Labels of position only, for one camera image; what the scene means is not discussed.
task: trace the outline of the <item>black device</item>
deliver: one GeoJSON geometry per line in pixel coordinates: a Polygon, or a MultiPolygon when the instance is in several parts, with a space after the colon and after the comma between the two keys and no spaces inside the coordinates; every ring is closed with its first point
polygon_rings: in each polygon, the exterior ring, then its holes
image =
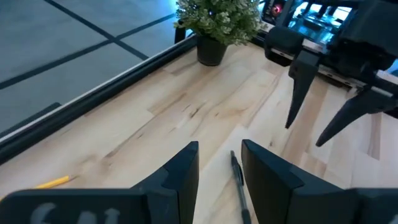
{"type": "Polygon", "coordinates": [[[320,135],[322,146],[364,114],[392,111],[398,105],[398,77],[387,70],[398,57],[398,2],[392,0],[309,0],[309,4],[352,7],[337,34],[322,49],[306,45],[306,37],[287,27],[275,26],[265,37],[266,57],[290,65],[294,79],[293,98],[285,127],[293,123],[315,78],[323,72],[355,87],[349,99],[320,135]]]}
{"type": "Polygon", "coordinates": [[[246,185],[259,224],[393,224],[398,189],[343,190],[242,141],[246,185]]]}
{"type": "Polygon", "coordinates": [[[191,142],[131,189],[14,192],[0,202],[0,223],[192,224],[198,182],[198,142],[191,142]]]}

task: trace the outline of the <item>floor tile grout line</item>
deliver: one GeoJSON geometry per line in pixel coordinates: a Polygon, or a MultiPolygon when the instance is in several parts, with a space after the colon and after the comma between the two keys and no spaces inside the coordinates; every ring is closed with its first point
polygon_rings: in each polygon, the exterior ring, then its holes
{"type": "Polygon", "coordinates": [[[92,30],[96,31],[97,33],[103,35],[108,40],[114,42],[115,44],[117,44],[118,46],[122,47],[124,50],[127,50],[128,52],[132,53],[133,55],[135,55],[136,57],[140,58],[141,60],[145,60],[145,59],[149,58],[144,53],[140,52],[139,50],[137,50],[137,49],[135,49],[135,48],[133,48],[131,46],[128,46],[127,44],[124,44],[123,42],[121,42],[120,40],[116,39],[113,35],[109,34],[105,30],[103,30],[103,29],[99,28],[98,26],[92,24],[88,20],[82,18],[78,14],[76,14],[76,13],[72,12],[71,10],[63,7],[62,5],[56,3],[55,1],[53,1],[53,0],[44,0],[44,1],[49,3],[50,5],[52,5],[53,7],[56,7],[58,10],[64,12],[66,15],[68,15],[68,16],[76,19],[77,21],[81,22],[82,24],[86,25],[90,29],[92,29],[92,30]]]}
{"type": "Polygon", "coordinates": [[[0,82],[0,90],[5,89],[7,87],[10,87],[12,85],[15,85],[15,84],[17,84],[19,82],[22,82],[22,81],[24,81],[24,80],[26,80],[28,78],[32,78],[32,77],[34,77],[34,76],[36,76],[36,75],[38,75],[38,74],[40,74],[42,72],[45,72],[45,71],[50,70],[52,68],[55,68],[55,67],[57,67],[57,66],[59,66],[59,65],[61,65],[63,63],[69,62],[69,61],[74,60],[74,59],[76,59],[78,57],[81,57],[83,55],[91,53],[91,52],[93,52],[95,50],[98,50],[101,47],[104,47],[105,45],[108,45],[108,44],[112,44],[112,42],[110,40],[102,41],[102,42],[100,42],[100,43],[98,43],[96,45],[92,45],[90,47],[87,47],[85,49],[79,50],[79,51],[74,52],[72,54],[68,54],[66,56],[63,56],[62,58],[59,58],[59,59],[56,59],[56,60],[54,60],[52,62],[46,63],[45,65],[42,65],[42,66],[39,66],[39,67],[34,68],[32,70],[29,70],[28,72],[25,72],[25,73],[22,73],[20,75],[16,75],[16,76],[14,76],[12,78],[9,78],[7,80],[4,80],[4,81],[0,82]]]}
{"type": "Polygon", "coordinates": [[[148,29],[148,28],[150,28],[150,27],[152,27],[154,25],[160,24],[161,22],[167,21],[167,20],[169,20],[171,18],[174,18],[174,17],[175,17],[175,13],[171,13],[170,15],[164,16],[164,17],[162,17],[160,19],[154,20],[154,21],[149,22],[149,23],[147,23],[145,25],[142,25],[142,26],[139,26],[139,27],[134,28],[132,30],[129,30],[129,31],[123,33],[123,34],[117,35],[116,39],[120,40],[120,39],[126,38],[126,37],[128,37],[130,35],[136,34],[136,33],[140,32],[140,31],[148,29]]]}
{"type": "MultiPolygon", "coordinates": [[[[59,5],[58,3],[53,2],[51,0],[44,0],[44,1],[47,2],[48,4],[51,4],[53,7],[56,7],[57,9],[61,10],[62,12],[67,14],[68,16],[71,16],[67,12],[68,9],[65,9],[65,11],[62,10],[64,7],[59,5]]],[[[74,15],[74,16],[71,16],[72,18],[78,20],[79,22],[82,22],[80,19],[77,19],[77,17],[80,18],[79,15],[75,14],[74,12],[71,12],[71,13],[74,15]]],[[[45,65],[42,65],[42,66],[39,66],[39,67],[34,68],[32,70],[29,70],[28,72],[24,72],[24,73],[22,73],[20,75],[16,75],[16,76],[14,76],[12,78],[4,80],[4,81],[0,82],[0,90],[5,89],[7,87],[10,87],[12,85],[15,85],[15,84],[17,84],[19,82],[22,82],[22,81],[24,81],[24,80],[26,80],[28,78],[32,78],[32,77],[34,77],[34,76],[36,76],[36,75],[38,75],[38,74],[40,74],[42,72],[45,72],[45,71],[50,70],[52,68],[55,68],[55,67],[57,67],[57,66],[59,66],[59,65],[61,65],[63,63],[67,63],[67,62],[69,62],[71,60],[74,60],[74,59],[76,59],[78,57],[81,57],[81,56],[83,56],[85,54],[91,53],[91,52],[93,52],[95,50],[98,50],[99,48],[104,47],[105,45],[108,45],[108,44],[111,44],[111,43],[117,44],[118,46],[122,47],[124,50],[127,50],[128,52],[130,52],[131,54],[135,55],[136,57],[139,57],[141,60],[146,60],[146,59],[149,58],[148,56],[146,56],[142,52],[134,49],[133,47],[129,46],[128,44],[125,44],[124,42],[121,42],[120,40],[123,39],[123,38],[129,37],[130,35],[136,34],[136,33],[140,32],[142,30],[148,29],[148,28],[150,28],[150,27],[152,27],[154,25],[157,25],[157,24],[159,24],[161,22],[167,21],[167,20],[169,20],[169,19],[171,19],[173,17],[175,17],[175,13],[171,13],[171,14],[169,14],[167,16],[164,16],[164,17],[162,17],[160,19],[157,19],[157,20],[154,20],[154,21],[149,22],[147,24],[144,24],[142,26],[136,27],[136,28],[134,28],[132,30],[129,30],[129,31],[123,33],[123,34],[120,34],[120,35],[118,35],[116,37],[112,36],[111,34],[107,33],[103,29],[97,27],[96,25],[94,25],[94,24],[92,24],[92,23],[90,23],[88,21],[86,21],[86,23],[82,22],[82,23],[84,23],[84,25],[86,25],[89,28],[93,29],[97,33],[105,36],[107,38],[107,40],[105,40],[105,41],[103,41],[101,43],[89,46],[89,47],[87,47],[85,49],[76,51],[74,53],[71,53],[71,54],[66,55],[66,56],[64,56],[62,58],[56,59],[53,62],[46,63],[45,65]]]]}

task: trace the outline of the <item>gray floor tile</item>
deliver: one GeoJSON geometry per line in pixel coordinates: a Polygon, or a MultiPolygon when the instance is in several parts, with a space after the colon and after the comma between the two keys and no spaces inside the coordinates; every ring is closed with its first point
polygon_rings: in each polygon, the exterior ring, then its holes
{"type": "Polygon", "coordinates": [[[64,104],[141,60],[115,44],[0,90],[0,132],[54,102],[64,104]]]}
{"type": "Polygon", "coordinates": [[[149,57],[173,46],[176,18],[166,20],[136,34],[130,35],[123,42],[134,47],[149,57]]]}
{"type": "Polygon", "coordinates": [[[0,1],[0,82],[105,40],[47,4],[0,1]]]}
{"type": "Polygon", "coordinates": [[[145,25],[177,10],[176,0],[55,0],[112,35],[145,25]]]}

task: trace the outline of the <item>pen clip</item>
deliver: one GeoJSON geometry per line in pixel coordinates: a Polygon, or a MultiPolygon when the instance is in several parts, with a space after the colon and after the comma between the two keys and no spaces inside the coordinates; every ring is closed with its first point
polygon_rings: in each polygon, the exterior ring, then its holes
{"type": "Polygon", "coordinates": [[[238,167],[239,167],[239,176],[240,176],[240,178],[241,178],[241,183],[242,183],[242,186],[244,186],[244,179],[243,179],[242,167],[241,167],[241,165],[239,165],[239,164],[238,164],[238,167]]]}

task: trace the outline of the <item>light wood surface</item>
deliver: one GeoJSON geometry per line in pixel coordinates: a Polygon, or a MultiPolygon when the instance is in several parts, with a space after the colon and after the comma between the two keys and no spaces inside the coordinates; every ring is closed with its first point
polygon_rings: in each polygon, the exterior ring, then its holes
{"type": "Polygon", "coordinates": [[[229,151],[244,138],[342,188],[398,187],[398,120],[366,115],[316,147],[348,94],[316,78],[285,129],[287,70],[254,45],[230,46],[219,67],[192,50],[3,164],[0,195],[64,175],[75,178],[61,187],[131,187],[197,140],[194,223],[241,223],[229,151]]]}

